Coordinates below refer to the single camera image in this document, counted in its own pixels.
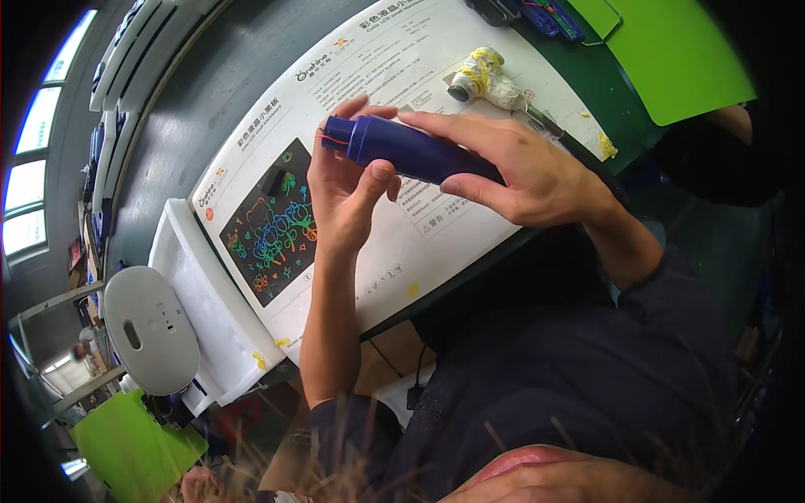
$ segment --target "green board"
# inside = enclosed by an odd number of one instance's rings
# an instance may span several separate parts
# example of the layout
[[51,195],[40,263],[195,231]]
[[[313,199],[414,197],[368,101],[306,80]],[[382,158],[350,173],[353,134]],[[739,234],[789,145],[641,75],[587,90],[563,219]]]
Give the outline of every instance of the green board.
[[[599,37],[617,23],[604,0],[568,1]],[[756,97],[729,41],[696,0],[610,2],[623,24],[607,46],[658,126]]]
[[193,427],[160,427],[140,402],[142,390],[115,394],[70,430],[95,476],[118,503],[157,501],[204,454]]

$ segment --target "black cable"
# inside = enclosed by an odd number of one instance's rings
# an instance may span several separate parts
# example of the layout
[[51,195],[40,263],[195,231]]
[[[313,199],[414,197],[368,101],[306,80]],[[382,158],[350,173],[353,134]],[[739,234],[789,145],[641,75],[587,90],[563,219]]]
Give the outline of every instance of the black cable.
[[423,345],[422,351],[419,353],[419,363],[416,364],[416,382],[411,388],[408,388],[406,399],[406,408],[408,410],[416,408],[419,397],[422,396],[422,392],[424,391],[424,388],[419,385],[419,371],[422,369],[422,357],[425,355],[425,348],[427,348],[427,346]]
[[414,384],[415,388],[419,388],[419,371],[422,369],[422,357],[425,355],[425,348],[427,348],[427,346],[423,344],[422,351],[419,352],[419,363],[416,364],[416,383]]

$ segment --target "workbench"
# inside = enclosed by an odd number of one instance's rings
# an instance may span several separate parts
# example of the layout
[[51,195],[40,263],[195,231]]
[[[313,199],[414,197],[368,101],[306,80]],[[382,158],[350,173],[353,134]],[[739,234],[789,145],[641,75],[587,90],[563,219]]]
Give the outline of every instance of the workbench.
[[[325,6],[318,0],[232,0],[186,51],[143,118],[122,180],[107,262],[122,259],[132,265],[146,264],[165,200],[189,197],[209,160],[262,92],[308,47],[372,3],[340,0]],[[514,28],[573,87],[619,149],[615,159],[604,163],[611,173],[622,172],[662,137],[667,128],[650,120],[606,46],[581,47],[559,37],[546,39],[522,20]],[[581,28],[592,32],[589,26]],[[361,338],[410,318],[538,233],[538,229],[519,231]]]

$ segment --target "blue plastic tube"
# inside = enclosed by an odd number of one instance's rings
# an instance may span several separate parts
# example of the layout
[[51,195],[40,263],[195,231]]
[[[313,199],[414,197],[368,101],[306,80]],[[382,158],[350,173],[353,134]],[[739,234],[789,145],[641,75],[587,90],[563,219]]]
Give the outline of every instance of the blue plastic tube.
[[506,185],[489,161],[448,140],[374,115],[355,121],[332,116],[324,125],[324,136],[332,140],[322,138],[321,146],[345,152],[358,166],[385,159],[399,175],[437,185],[456,173],[474,173]]

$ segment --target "red wire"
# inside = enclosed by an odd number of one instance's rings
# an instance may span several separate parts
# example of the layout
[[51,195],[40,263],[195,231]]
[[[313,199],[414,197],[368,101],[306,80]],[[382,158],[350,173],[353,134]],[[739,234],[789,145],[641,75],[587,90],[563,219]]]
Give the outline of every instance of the red wire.
[[331,142],[340,143],[341,145],[349,145],[349,142],[342,142],[341,140],[336,140],[335,138],[330,138],[326,134],[317,134],[313,138],[326,138],[326,139],[330,140]]
[[523,2],[523,3],[525,5],[527,5],[527,6],[545,7],[546,9],[548,9],[548,12],[553,12],[553,9],[551,9],[551,6],[547,6],[544,3],[531,3],[531,2]]

